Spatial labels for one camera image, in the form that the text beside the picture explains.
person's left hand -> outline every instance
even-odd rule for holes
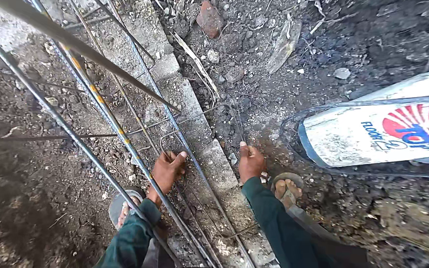
[[[160,154],[152,171],[153,179],[164,195],[171,190],[173,183],[180,179],[181,174],[185,174],[184,163],[187,156],[186,152],[181,152],[178,155],[174,152],[166,152],[166,154]],[[148,188],[147,198],[152,200],[157,206],[160,206],[162,203],[153,186]]]

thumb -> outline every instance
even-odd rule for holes
[[[239,145],[240,145],[239,154],[241,155],[241,158],[249,157],[249,147],[246,145],[246,142],[240,142]]]
[[[171,163],[171,165],[174,165],[176,167],[181,166],[186,161],[186,156],[187,156],[186,152],[179,153],[176,156],[175,160],[173,160],[173,162]]]

foot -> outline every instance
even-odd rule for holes
[[[140,205],[140,200],[138,200],[138,198],[136,198],[136,197],[130,197],[130,198],[132,198],[132,200],[135,202],[136,205]],[[124,201],[123,205],[122,205],[122,211],[120,212],[119,221],[118,221],[117,225],[115,226],[115,228],[117,230],[120,230],[120,228],[122,228],[123,223],[125,222],[125,219],[127,218],[129,210],[130,210],[130,207],[129,207],[127,201]]]
[[[286,209],[289,209],[295,204],[296,199],[302,196],[302,189],[291,179],[279,179],[274,185],[274,196],[281,201]]]

red logo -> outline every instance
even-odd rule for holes
[[[429,105],[412,104],[396,109],[383,119],[383,129],[389,135],[402,138],[405,132],[397,132],[400,129],[413,128],[413,124],[420,125],[429,134]],[[409,140],[419,140],[412,136]]]

dark green jacket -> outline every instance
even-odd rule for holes
[[[258,177],[249,179],[242,192],[282,268],[331,267],[330,259],[315,248],[310,235],[286,213],[283,204],[262,186]],[[152,238],[150,226],[160,220],[161,214],[148,199],[140,204],[140,210],[150,223],[137,215],[128,216],[95,267],[139,268],[142,265]]]

